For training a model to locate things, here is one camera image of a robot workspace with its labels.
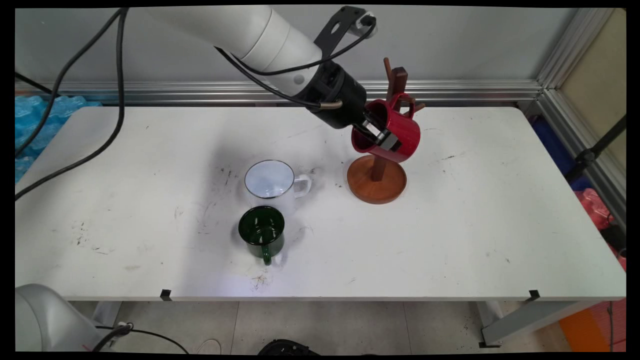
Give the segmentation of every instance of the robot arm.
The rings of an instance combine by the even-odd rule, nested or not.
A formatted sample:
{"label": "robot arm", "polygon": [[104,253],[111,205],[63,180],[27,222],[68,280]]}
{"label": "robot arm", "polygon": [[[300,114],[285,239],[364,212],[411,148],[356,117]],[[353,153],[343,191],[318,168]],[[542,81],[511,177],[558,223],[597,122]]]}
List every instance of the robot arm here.
{"label": "robot arm", "polygon": [[[347,32],[363,36],[371,26],[376,26],[371,12],[343,6],[311,42],[267,5],[173,6],[147,8],[147,12],[182,32],[221,47],[259,72],[321,60],[331,55]],[[265,78],[296,99],[314,103],[342,101],[339,108],[307,109],[335,129],[352,125],[385,150],[398,148],[397,137],[386,128],[386,122],[365,110],[365,89],[332,60]]]}

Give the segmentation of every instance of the red mug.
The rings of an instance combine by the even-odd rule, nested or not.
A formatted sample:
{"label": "red mug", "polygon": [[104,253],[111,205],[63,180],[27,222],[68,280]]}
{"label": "red mug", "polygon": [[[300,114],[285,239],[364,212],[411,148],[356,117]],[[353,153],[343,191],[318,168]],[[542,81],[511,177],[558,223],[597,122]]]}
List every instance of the red mug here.
{"label": "red mug", "polygon": [[351,144],[357,152],[368,152],[396,163],[401,163],[413,155],[420,143],[420,126],[413,121],[415,104],[409,104],[409,113],[406,115],[394,110],[401,96],[409,97],[405,93],[399,93],[395,94],[389,102],[378,99],[365,106],[379,119],[387,120],[387,129],[398,137],[402,144],[400,148],[395,152],[382,149],[354,128],[351,130]]}

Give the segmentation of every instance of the gray floor tile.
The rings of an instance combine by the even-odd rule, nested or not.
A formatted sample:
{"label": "gray floor tile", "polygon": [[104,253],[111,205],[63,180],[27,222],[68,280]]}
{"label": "gray floor tile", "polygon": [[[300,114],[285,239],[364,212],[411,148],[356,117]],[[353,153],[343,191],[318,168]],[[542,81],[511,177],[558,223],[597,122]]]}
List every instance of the gray floor tile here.
{"label": "gray floor tile", "polygon": [[[229,354],[236,324],[237,302],[123,302],[117,321],[132,322],[135,329],[167,336],[195,354],[208,339],[217,339],[222,354]],[[113,347],[119,352],[180,353],[174,344],[146,334],[130,333]],[[210,341],[201,353],[219,354]]]}
{"label": "gray floor tile", "polygon": [[409,354],[401,302],[241,302],[232,354],[288,339],[321,355]]}
{"label": "gray floor tile", "polygon": [[[512,338],[501,348],[481,349],[482,323],[473,302],[405,302],[413,354],[571,351],[557,323]],[[505,314],[518,304],[503,304]]]}

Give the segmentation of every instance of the orange object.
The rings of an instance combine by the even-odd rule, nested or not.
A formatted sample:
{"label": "orange object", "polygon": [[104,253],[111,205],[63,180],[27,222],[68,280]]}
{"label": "orange object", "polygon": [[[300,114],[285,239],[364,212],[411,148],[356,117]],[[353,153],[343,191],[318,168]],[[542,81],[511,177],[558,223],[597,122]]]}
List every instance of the orange object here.
{"label": "orange object", "polygon": [[602,336],[591,309],[582,310],[558,322],[574,352],[608,352],[609,340]]}

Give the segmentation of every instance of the green enamel mug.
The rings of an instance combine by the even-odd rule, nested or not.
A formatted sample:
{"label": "green enamel mug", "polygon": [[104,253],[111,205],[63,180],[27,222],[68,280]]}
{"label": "green enamel mug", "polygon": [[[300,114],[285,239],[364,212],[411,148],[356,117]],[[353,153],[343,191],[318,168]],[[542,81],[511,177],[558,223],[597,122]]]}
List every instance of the green enamel mug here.
{"label": "green enamel mug", "polygon": [[238,232],[249,251],[270,265],[284,245],[284,217],[271,206],[256,206],[240,218]]}

